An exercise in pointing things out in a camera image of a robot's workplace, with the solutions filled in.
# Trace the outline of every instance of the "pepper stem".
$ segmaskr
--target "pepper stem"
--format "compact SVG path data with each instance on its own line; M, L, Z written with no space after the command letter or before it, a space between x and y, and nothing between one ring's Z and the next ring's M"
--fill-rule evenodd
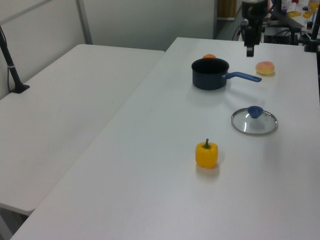
M207 138L205 141L205 145L202 146L204 149L210 149L211 146L209 145L209 139Z

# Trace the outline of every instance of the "saucepan handle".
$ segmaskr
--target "saucepan handle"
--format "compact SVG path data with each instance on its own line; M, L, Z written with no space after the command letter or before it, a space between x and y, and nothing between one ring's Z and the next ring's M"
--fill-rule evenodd
M243 72L239 72L239 71L227 73L224 77L226 79L231 79L233 77L239 77L239 78L248 79L250 81L254 81L254 82L257 82L257 83L261 82L261 80L262 80L261 77L249 75L249 74L246 74L246 73L243 73Z

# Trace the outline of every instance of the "floor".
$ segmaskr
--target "floor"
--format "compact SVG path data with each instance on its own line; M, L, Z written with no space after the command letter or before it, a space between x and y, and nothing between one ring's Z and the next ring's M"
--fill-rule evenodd
M219 20L216 39L231 41L241 21L241 14L238 14L234 21ZM25 215L0 208L0 240L9 240L27 218Z

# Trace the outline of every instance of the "blue handle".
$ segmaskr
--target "blue handle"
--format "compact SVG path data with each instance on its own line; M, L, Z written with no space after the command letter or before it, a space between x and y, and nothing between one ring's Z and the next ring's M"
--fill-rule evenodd
M258 117L260 117L260 115L262 115L263 112L264 110L260 106L248 107L248 113L250 114L250 117L252 117L253 119L257 119Z
M252 75L249 75L249 74L246 74L246 73L243 73L243 72L239 72L239 71L227 73L224 77L226 79L230 79L230 78L233 78L233 77L239 77L239 78L248 79L250 81L254 81L254 82L257 82L257 83L261 82L261 80L262 80L261 77L252 76Z

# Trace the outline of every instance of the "peach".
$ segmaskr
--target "peach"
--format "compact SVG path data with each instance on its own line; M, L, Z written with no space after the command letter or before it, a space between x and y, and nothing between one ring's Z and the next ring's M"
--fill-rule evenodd
M271 61L261 61L255 66L259 74L270 75L275 72L275 65Z
M203 59L209 59L209 58L211 58L211 59L215 59L215 58L216 58L216 56L215 56L215 55L213 55L213 54L207 54L207 55L204 55L202 58L203 58Z

